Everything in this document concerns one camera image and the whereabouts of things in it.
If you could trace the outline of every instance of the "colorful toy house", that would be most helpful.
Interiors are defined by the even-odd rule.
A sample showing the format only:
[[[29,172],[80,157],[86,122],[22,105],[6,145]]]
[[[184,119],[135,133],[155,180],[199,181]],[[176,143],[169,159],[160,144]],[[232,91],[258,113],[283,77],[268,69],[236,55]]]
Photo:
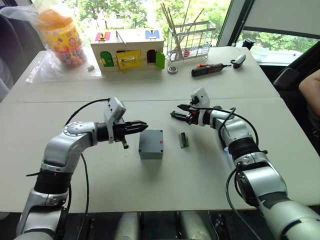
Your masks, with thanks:
[[[101,72],[165,68],[164,39],[160,30],[99,32],[91,47]]]

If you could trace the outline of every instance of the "plastic bag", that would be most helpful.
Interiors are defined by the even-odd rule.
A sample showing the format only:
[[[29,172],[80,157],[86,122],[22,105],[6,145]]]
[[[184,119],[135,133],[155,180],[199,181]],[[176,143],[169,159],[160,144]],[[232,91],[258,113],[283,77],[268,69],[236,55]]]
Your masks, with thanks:
[[[94,71],[87,71],[89,65],[96,65],[95,58],[87,62],[86,50],[84,49],[80,31],[72,19],[68,7],[61,3],[42,1],[37,8],[34,5],[4,7],[0,14],[8,19],[28,21],[37,31],[47,53],[43,60],[32,70],[26,79],[29,83],[58,81],[69,72],[81,72],[82,76],[101,77],[99,68]]]

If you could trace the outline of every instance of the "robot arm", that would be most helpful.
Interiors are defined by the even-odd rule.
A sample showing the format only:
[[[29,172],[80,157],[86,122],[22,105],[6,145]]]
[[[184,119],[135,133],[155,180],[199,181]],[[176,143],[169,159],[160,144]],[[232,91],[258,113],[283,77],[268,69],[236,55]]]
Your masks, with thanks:
[[[61,239],[68,209],[63,205],[82,152],[98,142],[122,142],[125,135],[142,132],[148,126],[142,121],[125,122],[126,108],[112,97],[104,111],[104,122],[73,122],[47,144],[34,188],[21,214],[16,239]]]
[[[178,106],[188,115],[173,111],[171,116],[200,126],[220,129],[229,113],[221,107],[210,108],[210,100],[203,88],[191,95],[190,105]],[[277,240],[320,239],[320,216],[309,207],[290,200],[286,183],[259,150],[245,122],[230,116],[221,129],[222,140],[228,147],[236,168],[236,181],[241,197],[250,206],[258,208]]]

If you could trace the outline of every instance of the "green door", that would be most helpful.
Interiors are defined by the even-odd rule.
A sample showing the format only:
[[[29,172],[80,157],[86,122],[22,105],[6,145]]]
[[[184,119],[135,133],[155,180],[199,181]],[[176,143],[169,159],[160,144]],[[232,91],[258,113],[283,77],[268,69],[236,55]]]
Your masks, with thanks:
[[[158,68],[165,69],[166,57],[162,52],[156,52],[155,54],[155,65]]]
[[[114,61],[112,60],[112,56],[108,51],[100,52],[100,58],[104,67],[114,67]]]

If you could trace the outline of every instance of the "small wooden block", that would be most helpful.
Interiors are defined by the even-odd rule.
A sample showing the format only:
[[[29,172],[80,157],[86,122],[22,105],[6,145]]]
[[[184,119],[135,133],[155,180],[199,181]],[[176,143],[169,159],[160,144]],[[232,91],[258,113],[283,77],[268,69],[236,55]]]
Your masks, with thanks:
[[[189,147],[188,135],[185,132],[179,133],[178,137],[181,148]]]
[[[155,30],[151,32],[151,31],[145,30],[145,39],[150,39],[150,38],[159,39],[160,38],[159,31]]]

